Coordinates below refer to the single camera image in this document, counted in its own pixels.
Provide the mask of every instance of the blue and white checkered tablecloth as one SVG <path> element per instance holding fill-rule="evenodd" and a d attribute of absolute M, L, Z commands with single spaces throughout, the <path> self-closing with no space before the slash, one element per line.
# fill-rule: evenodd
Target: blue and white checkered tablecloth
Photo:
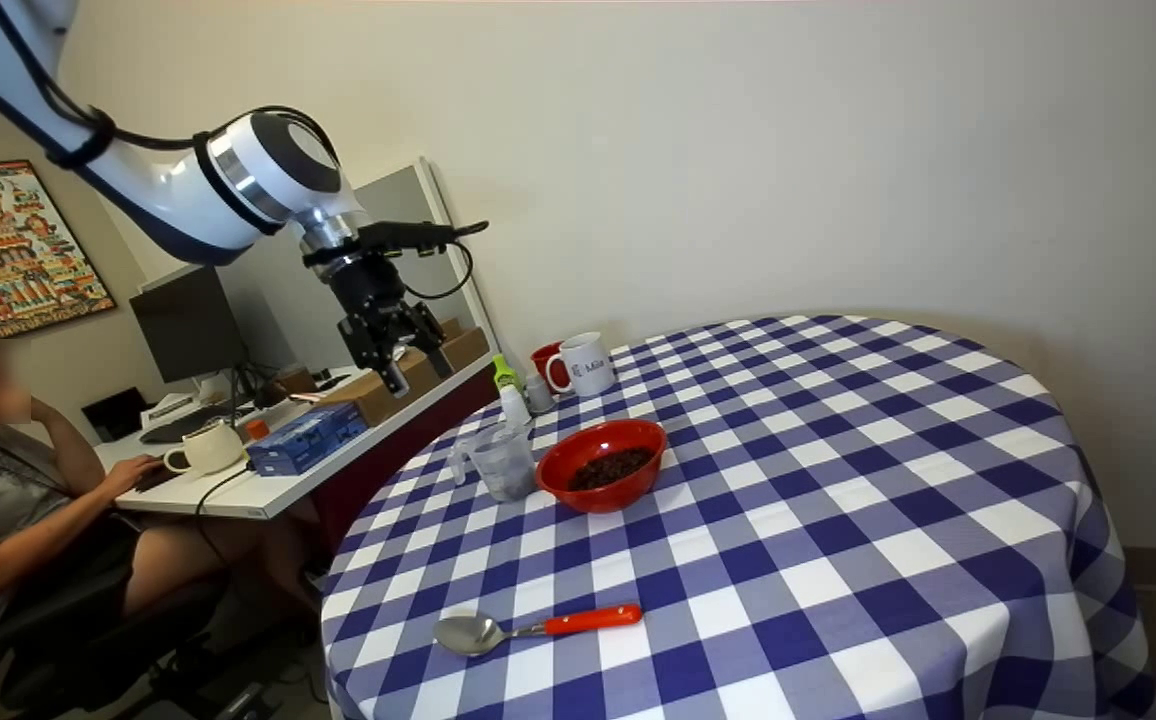
<path fill-rule="evenodd" d="M 1153 718 L 1122 541 L 1050 393 L 901 322 L 732 322 L 613 353 L 535 419 L 667 434 L 651 495 L 495 506 L 465 438 L 351 526 L 324 596 L 341 718 Z M 465 660 L 436 620 L 645 604 L 640 630 Z"/>

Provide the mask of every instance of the round table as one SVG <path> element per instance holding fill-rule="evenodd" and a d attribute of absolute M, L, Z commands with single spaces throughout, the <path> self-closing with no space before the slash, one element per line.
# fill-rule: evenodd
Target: round table
<path fill-rule="evenodd" d="M 1050 393 L 981 346 L 868 316 L 764 316 L 613 353 L 562 438 L 651 417 L 651 495 L 582 516 L 495 506 L 444 434 L 360 511 L 327 571 L 341 718 L 1150 718 L 1122 541 Z M 439 617 L 645 626 L 434 645 Z"/>

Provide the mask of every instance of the red object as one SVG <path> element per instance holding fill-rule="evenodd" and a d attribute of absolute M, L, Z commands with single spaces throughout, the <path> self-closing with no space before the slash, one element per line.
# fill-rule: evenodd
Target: red object
<path fill-rule="evenodd" d="M 582 636 L 595 630 L 626 630 L 645 617 L 640 604 L 616 604 L 616 610 L 594 610 L 594 611 L 573 611 L 573 617 L 554 617 L 542 626 L 544 636 Z"/>
<path fill-rule="evenodd" d="M 567 390 L 573 385 L 573 375 L 567 375 L 567 366 L 563 361 L 556 361 L 554 366 L 554 375 L 548 375 L 548 361 L 562 353 L 562 346 L 542 346 L 535 353 L 533 353 L 533 366 L 535 366 L 535 373 L 544 375 L 544 385 L 548 385 L 548 393 L 562 393 L 562 390 Z"/>
<path fill-rule="evenodd" d="M 667 441 L 656 419 L 620 417 L 563 438 L 556 450 L 544 454 L 535 477 L 562 506 L 577 511 L 616 511 L 656 485 L 665 446 Z M 577 472 L 613 454 L 649 454 L 649 459 L 609 485 L 573 489 Z"/>

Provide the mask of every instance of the person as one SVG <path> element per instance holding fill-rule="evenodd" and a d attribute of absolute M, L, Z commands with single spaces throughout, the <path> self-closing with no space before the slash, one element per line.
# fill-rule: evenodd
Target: person
<path fill-rule="evenodd" d="M 84 617 L 89 630 L 224 570 L 255 570 L 285 604 L 318 610 L 294 526 L 123 516 L 116 495 L 138 493 L 159 459 L 127 458 L 105 472 L 63 411 L 27 397 L 27 419 L 47 446 L 0 430 L 0 626 L 93 571 L 116 571 L 119 584 L 93 610 L 102 620 Z"/>

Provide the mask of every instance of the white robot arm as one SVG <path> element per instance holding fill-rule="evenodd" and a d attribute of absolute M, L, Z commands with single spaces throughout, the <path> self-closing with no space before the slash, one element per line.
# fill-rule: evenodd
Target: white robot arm
<path fill-rule="evenodd" d="M 357 366 L 393 393 L 393 350 L 416 346 L 439 373 L 439 334 L 386 252 L 444 249 L 476 229 L 357 223 L 327 131 L 296 110 L 251 110 L 192 141 L 116 129 L 105 113 L 57 87 L 59 38 L 75 0 L 0 0 L 0 113 L 127 212 L 165 252 L 188 265 L 229 265 L 262 237 L 302 223 L 306 265 L 344 305 L 341 335 Z"/>

